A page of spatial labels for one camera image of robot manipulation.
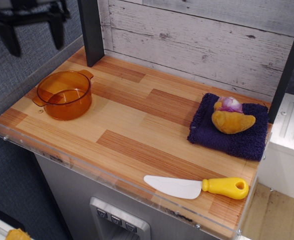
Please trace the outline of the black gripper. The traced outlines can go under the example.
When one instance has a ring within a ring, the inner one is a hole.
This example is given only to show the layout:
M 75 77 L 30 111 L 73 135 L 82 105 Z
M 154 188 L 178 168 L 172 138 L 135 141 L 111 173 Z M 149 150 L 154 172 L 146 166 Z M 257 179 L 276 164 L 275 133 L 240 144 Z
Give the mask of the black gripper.
M 0 39 L 11 55 L 20 57 L 20 45 L 12 26 L 48 21 L 59 50 L 63 46 L 63 21 L 68 18 L 70 12 L 64 0 L 0 0 Z

